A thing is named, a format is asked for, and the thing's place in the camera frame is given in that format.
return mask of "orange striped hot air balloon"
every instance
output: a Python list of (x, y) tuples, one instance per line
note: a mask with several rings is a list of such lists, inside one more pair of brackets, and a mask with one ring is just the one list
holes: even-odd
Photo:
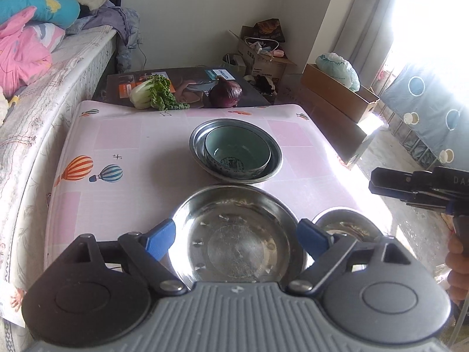
[(54, 187), (56, 187), (60, 180), (77, 181), (83, 179), (93, 168), (93, 160), (89, 156), (78, 156), (74, 158), (69, 165), (65, 168), (62, 175), (57, 177)]

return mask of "curtain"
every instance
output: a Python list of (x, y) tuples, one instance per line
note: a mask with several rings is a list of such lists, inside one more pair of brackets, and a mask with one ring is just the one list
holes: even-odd
[(395, 0), (354, 0), (334, 53), (348, 60), (369, 88), (393, 42)]

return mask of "onion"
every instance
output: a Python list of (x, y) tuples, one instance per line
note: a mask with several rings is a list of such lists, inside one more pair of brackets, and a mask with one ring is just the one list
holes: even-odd
[(238, 104), (242, 94), (241, 86), (235, 81), (227, 81), (219, 76), (218, 83), (210, 90), (208, 99), (212, 107), (231, 108)]

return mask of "teal pillow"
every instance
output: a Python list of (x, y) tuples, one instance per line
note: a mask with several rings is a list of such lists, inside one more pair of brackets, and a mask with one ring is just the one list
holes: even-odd
[(71, 26), (80, 14), (77, 0), (0, 0), (0, 25), (28, 6), (35, 6), (33, 20), (50, 22), (62, 29)]

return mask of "plastic bag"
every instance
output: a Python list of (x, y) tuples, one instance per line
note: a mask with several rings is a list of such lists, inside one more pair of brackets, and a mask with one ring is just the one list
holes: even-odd
[(336, 53), (325, 53), (316, 58), (319, 70), (334, 78), (353, 92), (360, 90), (358, 75), (349, 61)]

